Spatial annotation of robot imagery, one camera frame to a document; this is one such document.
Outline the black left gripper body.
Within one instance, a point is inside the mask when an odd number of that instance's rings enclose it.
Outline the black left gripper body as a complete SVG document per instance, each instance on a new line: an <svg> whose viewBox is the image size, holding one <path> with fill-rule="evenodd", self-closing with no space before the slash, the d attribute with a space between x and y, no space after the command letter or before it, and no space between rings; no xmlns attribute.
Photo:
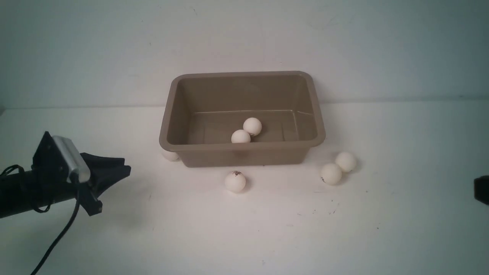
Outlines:
<svg viewBox="0 0 489 275"><path fill-rule="evenodd" d="M35 206L43 207L75 198L89 216L102 212L103 203L94 196L87 182L67 182L67 165L48 131L44 132L35 151L31 168L36 179L34 188L39 192L35 197L42 200L35 202Z"/></svg>

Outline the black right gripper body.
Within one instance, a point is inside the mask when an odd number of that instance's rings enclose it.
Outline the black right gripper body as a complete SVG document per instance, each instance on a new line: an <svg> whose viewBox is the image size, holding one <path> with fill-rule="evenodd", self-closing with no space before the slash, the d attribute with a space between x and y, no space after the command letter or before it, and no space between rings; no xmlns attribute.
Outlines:
<svg viewBox="0 0 489 275"><path fill-rule="evenodd" d="M489 205L489 176L474 179L474 198L484 205Z"/></svg>

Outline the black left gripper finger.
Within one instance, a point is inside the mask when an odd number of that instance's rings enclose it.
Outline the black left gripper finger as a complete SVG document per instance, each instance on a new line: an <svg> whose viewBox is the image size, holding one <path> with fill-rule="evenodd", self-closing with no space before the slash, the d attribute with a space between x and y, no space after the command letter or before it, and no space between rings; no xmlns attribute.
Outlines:
<svg viewBox="0 0 489 275"><path fill-rule="evenodd" d="M125 164L124 158L100 157L85 152L81 157L90 170L87 184L96 198L131 174L131 167Z"/></svg>

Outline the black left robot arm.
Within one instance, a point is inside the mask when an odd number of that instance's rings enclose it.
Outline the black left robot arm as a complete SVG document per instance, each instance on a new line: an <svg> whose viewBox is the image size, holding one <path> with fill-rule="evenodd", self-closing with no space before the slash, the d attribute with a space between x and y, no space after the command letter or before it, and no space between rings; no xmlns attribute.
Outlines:
<svg viewBox="0 0 489 275"><path fill-rule="evenodd" d="M130 173L124 158L80 153L71 139L45 132L29 171L13 165L1 175L0 215L43 213L70 199L89 216L97 215L103 209L99 196Z"/></svg>

